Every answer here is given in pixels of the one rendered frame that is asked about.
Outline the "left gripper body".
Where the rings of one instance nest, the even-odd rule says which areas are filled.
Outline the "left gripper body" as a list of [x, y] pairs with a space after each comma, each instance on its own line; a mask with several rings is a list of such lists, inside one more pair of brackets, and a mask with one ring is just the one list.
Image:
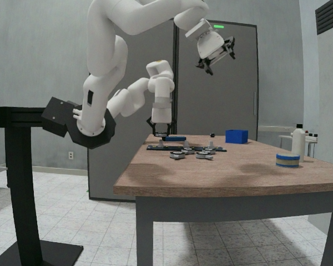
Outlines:
[[153, 108], [152, 122], [153, 123], [171, 123], [171, 109]]

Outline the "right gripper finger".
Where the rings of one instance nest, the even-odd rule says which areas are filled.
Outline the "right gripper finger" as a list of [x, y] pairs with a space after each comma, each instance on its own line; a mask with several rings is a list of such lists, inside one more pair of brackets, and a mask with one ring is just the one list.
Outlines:
[[[235, 60], [235, 53], [233, 52], [233, 47], [234, 47], [234, 42], [235, 42], [235, 38], [234, 37], [228, 37], [223, 39], [224, 40], [224, 44], [221, 46], [224, 51], [228, 52], [229, 55]], [[225, 44], [225, 43], [229, 43], [229, 44]]]
[[[206, 63], [205, 63], [206, 62]], [[204, 58], [201, 59], [201, 57], [199, 57], [199, 59], [196, 61], [196, 63], [194, 64], [197, 68], [200, 69], [205, 69], [205, 71], [210, 74], [213, 75], [213, 72], [211, 70], [211, 68], [209, 67], [211, 60]]]

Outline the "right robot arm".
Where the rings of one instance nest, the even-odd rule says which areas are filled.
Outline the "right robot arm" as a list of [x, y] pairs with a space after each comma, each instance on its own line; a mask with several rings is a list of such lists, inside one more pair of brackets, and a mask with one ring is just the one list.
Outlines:
[[97, 136], [103, 132], [107, 98], [125, 74], [128, 47], [123, 38], [115, 35], [113, 23], [127, 34], [137, 35], [177, 15], [174, 23], [187, 31], [185, 35], [190, 41], [198, 41], [206, 32], [219, 32], [203, 19], [209, 13], [203, 0], [139, 2], [142, 5], [135, 0], [93, 0], [88, 9], [87, 67], [91, 75], [83, 84], [82, 111], [73, 109], [79, 115], [73, 117], [84, 135]]

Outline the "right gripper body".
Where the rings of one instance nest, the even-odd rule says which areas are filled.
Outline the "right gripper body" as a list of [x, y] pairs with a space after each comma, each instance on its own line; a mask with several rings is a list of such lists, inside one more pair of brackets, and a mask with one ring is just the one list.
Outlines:
[[[221, 47], [224, 44], [223, 38], [216, 32], [206, 32], [199, 37], [198, 52], [201, 59], [207, 58], [211, 60], [210, 65], [213, 65], [222, 57], [228, 54]], [[214, 57], [214, 58], [213, 58]]]

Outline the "white plastic bottle with black cap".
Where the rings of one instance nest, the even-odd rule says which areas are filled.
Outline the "white plastic bottle with black cap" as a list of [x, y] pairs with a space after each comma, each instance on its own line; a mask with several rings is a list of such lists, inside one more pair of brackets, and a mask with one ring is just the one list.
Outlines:
[[296, 124], [295, 131], [292, 136], [292, 154], [300, 155], [300, 161], [304, 161], [305, 151], [305, 131], [302, 129], [302, 124]]

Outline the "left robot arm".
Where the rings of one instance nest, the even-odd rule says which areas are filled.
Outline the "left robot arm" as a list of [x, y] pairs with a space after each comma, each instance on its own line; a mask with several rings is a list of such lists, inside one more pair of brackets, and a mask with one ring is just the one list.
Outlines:
[[[155, 68], [156, 67], [156, 68]], [[155, 92], [153, 108], [171, 109], [170, 93], [174, 90], [173, 71], [166, 60], [152, 62], [146, 67], [150, 79], [141, 78], [127, 89], [118, 90], [108, 101], [107, 108], [113, 118], [119, 113], [127, 117], [145, 104], [144, 91]], [[156, 79], [156, 80], [153, 80]], [[169, 81], [170, 80], [170, 81]], [[170, 89], [170, 92], [169, 92]], [[163, 102], [163, 103], [156, 103]]]

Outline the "blue box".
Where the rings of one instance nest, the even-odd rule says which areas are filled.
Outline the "blue box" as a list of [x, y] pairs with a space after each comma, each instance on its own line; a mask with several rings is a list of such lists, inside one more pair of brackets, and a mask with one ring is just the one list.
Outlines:
[[225, 143], [244, 144], [248, 142], [247, 130], [226, 130]]

